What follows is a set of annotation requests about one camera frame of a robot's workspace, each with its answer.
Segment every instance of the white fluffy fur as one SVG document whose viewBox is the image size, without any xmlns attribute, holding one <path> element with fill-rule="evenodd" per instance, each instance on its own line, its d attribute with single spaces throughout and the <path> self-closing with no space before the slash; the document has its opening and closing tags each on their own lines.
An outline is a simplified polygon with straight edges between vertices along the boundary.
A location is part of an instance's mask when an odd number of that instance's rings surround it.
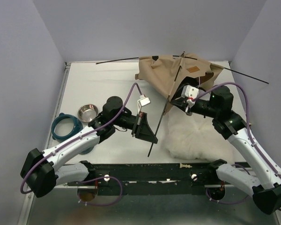
<svg viewBox="0 0 281 225">
<path fill-rule="evenodd" d="M 180 159 L 218 159 L 233 163 L 233 146 L 218 134 L 212 119 L 186 114 L 173 107 L 167 114 L 168 132 L 164 146 L 172 157 Z"/>
</svg>

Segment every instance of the thin black stick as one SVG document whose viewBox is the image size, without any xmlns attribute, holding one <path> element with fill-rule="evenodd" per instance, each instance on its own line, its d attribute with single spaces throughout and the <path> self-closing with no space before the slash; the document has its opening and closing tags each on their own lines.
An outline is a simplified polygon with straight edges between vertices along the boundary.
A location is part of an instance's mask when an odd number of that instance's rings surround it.
<svg viewBox="0 0 281 225">
<path fill-rule="evenodd" d="M 260 79 L 258 79 L 258 78 L 255 78 L 255 77 L 253 77 L 253 76 L 249 76 L 249 75 L 247 75 L 247 74 L 243 74 L 243 73 L 238 72 L 238 71 L 236 71 L 236 70 L 229 69 L 229 68 L 226 68 L 226 67 L 224 67 L 224 69 L 227 69 L 227 70 L 230 70 L 230 71 L 232 71 L 232 72 L 235 72 L 235 73 L 238 73 L 238 74 L 241 74 L 241 75 L 247 76 L 247 77 L 249 77 L 249 78 L 252 78 L 252 79 L 254 79 L 254 80 L 257 80 L 257 81 L 260 81 L 260 82 L 263 82 L 263 83 L 269 84 L 269 82 L 267 82 L 267 81 L 263 81 L 263 80 L 260 80 Z"/>
<path fill-rule="evenodd" d="M 184 58 L 187 58 L 187 59 L 192 59 L 192 60 L 198 60 L 198 59 L 196 59 L 196 58 L 187 57 L 187 56 L 185 56 Z M 238 73 L 238 74 L 240 74 L 240 75 L 243 75 L 243 76 L 246 76 L 246 77 L 252 78 L 252 79 L 254 79 L 254 80 L 257 80 L 257 81 L 260 81 L 260 82 L 263 82 L 263 83 L 269 84 L 269 82 L 266 82 L 266 81 L 260 80 L 260 79 L 258 79 L 258 78 L 253 77 L 253 76 L 249 76 L 249 75 L 247 75 L 247 74 L 244 74 L 244 73 L 238 72 L 238 71 L 236 71 L 236 70 L 229 69 L 229 68 L 226 68 L 226 67 L 224 67 L 224 69 L 227 69 L 227 70 L 229 70 L 229 71 L 232 71 L 232 72 Z"/>
<path fill-rule="evenodd" d="M 139 57 L 119 59 L 119 60 L 110 60 L 110 61 L 104 61 L 104 62 L 96 62 L 96 64 L 101 64 L 101 63 L 106 63 L 106 62 L 116 62 L 116 61 L 122 61 L 122 60 L 135 60 L 135 59 L 139 59 Z"/>
<path fill-rule="evenodd" d="M 184 58 L 187 58 L 187 59 L 198 60 L 198 59 L 196 59 L 196 58 L 187 57 L 187 56 L 181 56 L 181 55 L 173 55 L 173 57 L 184 57 Z M 96 64 L 101 64 L 101 63 L 106 63 L 106 62 L 117 62 L 117 61 L 122 61 L 122 60 L 135 60 L 135 59 L 139 59 L 139 57 L 126 58 L 126 59 L 119 59 L 119 60 L 110 60 L 110 61 L 104 61 L 104 62 L 97 62 Z M 258 79 L 258 78 L 255 78 L 255 77 L 253 77 L 253 76 L 250 76 L 250 75 L 247 75 L 247 74 L 244 74 L 244 73 L 238 72 L 238 71 L 236 71 L 236 70 L 229 69 L 229 68 L 226 68 L 226 67 L 224 67 L 224 69 L 227 69 L 227 70 L 229 70 L 229 71 L 232 71 L 232 72 L 238 73 L 238 74 L 240 74 L 240 75 L 243 75 L 243 76 L 246 76 L 246 77 L 252 78 L 252 79 L 254 79 L 254 80 L 257 80 L 257 81 L 260 81 L 260 82 L 263 82 L 263 83 L 269 84 L 269 82 L 267 82 L 267 81 L 260 80 L 260 79 Z"/>
<path fill-rule="evenodd" d="M 179 69 L 178 69 L 178 71 L 177 71 L 177 74 L 176 74 L 174 83 L 176 82 L 176 79 L 177 79 L 177 77 L 178 77 L 178 74 L 179 74 L 181 68 L 182 68 L 182 66 L 179 66 Z M 163 119 L 163 114 L 164 114 L 164 112 L 165 112 L 165 108 L 167 107 L 167 104 L 168 104 L 169 100 L 170 100 L 170 93 L 169 93 L 169 95 L 168 95 L 168 97 L 167 97 L 167 100 L 165 101 L 164 108 L 163 108 L 163 112 L 161 113 L 161 116 L 160 116 L 160 119 L 159 119 L 159 122 L 158 122 L 158 125 L 157 125 L 157 128 L 156 128 L 156 131 L 155 131 L 155 136 L 157 135 L 159 126 L 160 126 L 160 124 L 161 124 L 161 120 Z M 149 153 L 148 153 L 148 157 L 149 157 L 150 154 L 151 154 L 152 148 L 153 148 L 153 143 L 151 144 L 151 147 L 150 147 L 150 150 L 149 150 Z"/>
</svg>

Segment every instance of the white connector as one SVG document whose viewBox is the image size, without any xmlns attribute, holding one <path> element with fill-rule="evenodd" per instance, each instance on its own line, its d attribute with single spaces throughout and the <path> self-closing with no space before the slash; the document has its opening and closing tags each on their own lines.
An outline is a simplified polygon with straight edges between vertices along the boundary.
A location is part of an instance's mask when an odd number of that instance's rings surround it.
<svg viewBox="0 0 281 225">
<path fill-rule="evenodd" d="M 187 107 L 186 112 L 188 111 L 189 108 L 193 107 L 195 105 L 194 99 L 198 96 L 199 94 L 199 89 L 191 86 L 191 85 L 186 85 L 183 87 L 181 96 L 184 98 L 187 98 L 186 102 L 188 103 L 189 107 Z"/>
<path fill-rule="evenodd" d="M 138 113 L 140 113 L 142 107 L 144 107 L 150 103 L 151 103 L 151 101 L 148 97 L 146 97 L 145 95 L 141 95 L 140 99 L 137 100 Z"/>
</svg>

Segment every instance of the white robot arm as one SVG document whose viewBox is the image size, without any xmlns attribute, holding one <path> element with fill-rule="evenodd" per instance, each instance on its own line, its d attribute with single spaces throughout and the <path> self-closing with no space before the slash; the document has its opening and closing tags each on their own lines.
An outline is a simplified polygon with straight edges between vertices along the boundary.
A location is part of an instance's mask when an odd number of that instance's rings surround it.
<svg viewBox="0 0 281 225">
<path fill-rule="evenodd" d="M 250 176 L 229 164 L 216 169 L 218 178 L 253 197 L 255 204 L 271 214 L 281 207 L 281 168 L 270 158 L 242 118 L 231 110 L 233 95 L 226 86 L 214 87 L 210 100 L 198 100 L 199 90 L 186 85 L 181 99 L 171 103 L 187 115 L 199 113 L 214 118 L 214 128 L 245 158 L 256 177 Z"/>
<path fill-rule="evenodd" d="M 233 95 L 230 90 L 226 86 L 217 87 L 211 92 L 209 101 L 198 99 L 199 90 L 191 85 L 185 85 L 178 94 L 181 97 L 173 98 L 170 103 L 187 115 L 198 113 L 212 117 L 216 131 L 242 154 L 256 173 L 256 177 L 250 176 L 220 161 L 214 168 L 214 176 L 247 193 L 264 213 L 271 214 L 279 209 L 281 168 L 269 157 L 255 137 L 248 133 L 245 121 L 231 110 Z M 30 151 L 21 171 L 23 183 L 26 182 L 37 197 L 42 197 L 58 184 L 84 181 L 93 172 L 92 168 L 86 165 L 87 162 L 75 165 L 65 163 L 109 138 L 115 132 L 113 125 L 132 130 L 132 136 L 135 138 L 157 143 L 156 136 L 148 126 L 146 113 L 140 111 L 141 106 L 148 104 L 148 100 L 144 98 L 143 96 L 143 101 L 138 102 L 139 114 L 133 116 L 128 109 L 123 108 L 119 97 L 111 97 L 98 117 L 80 133 L 42 152 L 37 149 Z M 117 113 L 120 113 L 120 116 L 113 121 L 112 118 Z"/>
</svg>

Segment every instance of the metal bowl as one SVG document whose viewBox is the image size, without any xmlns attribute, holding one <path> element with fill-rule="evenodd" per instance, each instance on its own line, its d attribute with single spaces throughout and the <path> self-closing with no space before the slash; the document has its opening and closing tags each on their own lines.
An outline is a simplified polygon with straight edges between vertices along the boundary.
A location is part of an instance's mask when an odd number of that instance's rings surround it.
<svg viewBox="0 0 281 225">
<path fill-rule="evenodd" d="M 93 104 L 87 104 L 78 110 L 78 118 L 85 123 L 89 123 L 98 115 L 98 108 Z"/>
</svg>

